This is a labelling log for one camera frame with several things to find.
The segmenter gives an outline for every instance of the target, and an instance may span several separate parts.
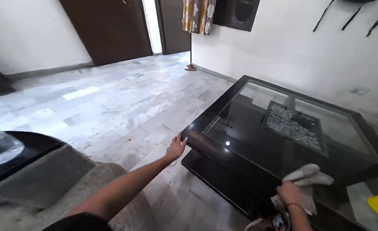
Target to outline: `wrist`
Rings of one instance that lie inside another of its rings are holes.
[[[299,210],[306,213],[305,209],[298,203],[287,203],[286,206],[289,211]]]
[[[166,155],[162,157],[162,159],[165,160],[165,162],[170,165],[173,161],[176,160],[175,156],[174,155],[170,155],[166,152]]]

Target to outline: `marble floor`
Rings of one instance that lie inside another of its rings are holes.
[[[185,71],[189,55],[17,81],[17,92],[0,97],[0,130],[51,135],[95,161],[136,169],[162,157],[172,138],[233,84]],[[243,230],[248,219],[182,167],[182,158],[143,190],[161,229]]]

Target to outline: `patterned curtain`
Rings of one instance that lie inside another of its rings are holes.
[[[196,34],[209,34],[216,0],[183,0],[182,27]]]

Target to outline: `glass tabletop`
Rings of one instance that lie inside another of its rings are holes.
[[[314,199],[378,231],[367,199],[378,195],[378,155],[350,114],[253,80],[203,134],[282,179],[314,163],[334,178]]]

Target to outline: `gray sofa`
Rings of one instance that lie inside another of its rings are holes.
[[[88,158],[75,150],[73,150],[73,153],[82,158]],[[45,158],[47,156],[31,165],[44,164]],[[24,203],[0,202],[0,231],[40,231],[57,220],[64,218],[74,207],[102,186],[126,173],[125,169],[114,163],[94,164],[95,166],[81,177],[79,181],[74,185],[69,185],[68,191],[63,192],[63,196],[57,198],[57,202],[51,206],[40,209]],[[109,222],[109,225],[114,231],[152,231],[158,229],[158,225],[152,217],[149,203],[143,193],[138,194]]]

